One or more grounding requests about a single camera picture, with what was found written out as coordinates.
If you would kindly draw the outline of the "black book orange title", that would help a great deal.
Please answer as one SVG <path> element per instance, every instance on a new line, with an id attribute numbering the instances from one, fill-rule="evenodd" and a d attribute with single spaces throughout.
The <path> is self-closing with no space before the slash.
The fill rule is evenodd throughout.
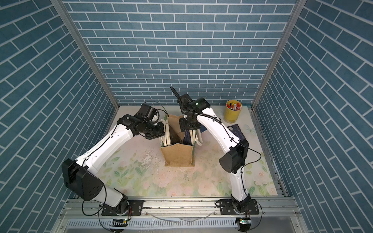
<path id="1" fill-rule="evenodd" d="M 171 126 L 169 126 L 169 136 L 170 136 L 170 140 L 169 140 L 170 146 L 177 144 L 177 143 L 182 144 L 181 138 Z"/>

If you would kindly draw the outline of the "tan canvas tote bag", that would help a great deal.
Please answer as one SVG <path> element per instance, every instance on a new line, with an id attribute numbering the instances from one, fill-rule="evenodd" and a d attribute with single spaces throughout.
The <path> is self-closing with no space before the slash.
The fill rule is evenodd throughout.
<path id="1" fill-rule="evenodd" d="M 194 152 L 195 146 L 203 144 L 200 130 L 196 130 L 197 138 L 193 146 L 174 144 L 170 146 L 169 126 L 171 126 L 183 141 L 185 132 L 181 132 L 179 119 L 182 116 L 168 115 L 164 116 L 161 122 L 164 124 L 165 136 L 160 138 L 161 152 L 165 159 L 165 165 L 168 167 L 193 167 L 195 164 Z"/>

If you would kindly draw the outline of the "dark blue book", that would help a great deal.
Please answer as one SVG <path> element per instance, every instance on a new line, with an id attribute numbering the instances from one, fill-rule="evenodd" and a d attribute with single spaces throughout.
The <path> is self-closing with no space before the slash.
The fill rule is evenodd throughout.
<path id="1" fill-rule="evenodd" d="M 203 132 L 207 131 L 207 128 L 204 125 L 201 125 L 199 130 L 200 130 L 201 133 L 203 133 Z"/>
<path id="2" fill-rule="evenodd" d="M 230 130 L 230 132 L 235 137 L 238 138 L 238 139 L 234 139 L 235 142 L 238 142 L 239 140 L 240 141 L 246 140 L 246 137 L 244 136 L 243 131 L 241 130 L 241 128 L 239 127 L 238 124 L 234 124 L 234 125 L 228 126 L 227 128 Z"/>
<path id="3" fill-rule="evenodd" d="M 193 146 L 197 138 L 196 130 L 185 131 L 183 144 Z"/>

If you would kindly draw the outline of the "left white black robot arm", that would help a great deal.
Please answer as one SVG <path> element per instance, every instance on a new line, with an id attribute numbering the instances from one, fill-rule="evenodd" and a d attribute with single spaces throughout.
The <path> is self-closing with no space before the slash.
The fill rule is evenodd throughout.
<path id="1" fill-rule="evenodd" d="M 148 140 L 165 135 L 164 123 L 152 123 L 139 115 L 124 115 L 101 141 L 83 155 L 67 159 L 61 168 L 64 185 L 84 201 L 97 201 L 116 208 L 119 215 L 128 208 L 128 198 L 121 192 L 107 187 L 96 176 L 104 163 L 126 142 L 135 136 Z"/>

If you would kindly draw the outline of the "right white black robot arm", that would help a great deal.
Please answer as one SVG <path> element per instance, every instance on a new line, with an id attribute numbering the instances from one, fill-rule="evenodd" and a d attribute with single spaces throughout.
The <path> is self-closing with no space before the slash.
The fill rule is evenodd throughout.
<path id="1" fill-rule="evenodd" d="M 215 138 L 225 155 L 220 158 L 221 167 L 229 173 L 232 186 L 232 199 L 238 203 L 249 199 L 244 188 L 243 168 L 247 157 L 249 144 L 240 140 L 217 117 L 210 104 L 204 98 L 193 100 L 188 94 L 179 95 L 174 87 L 171 91 L 177 98 L 181 113 L 179 120 L 182 132 L 200 129 L 204 126 Z"/>

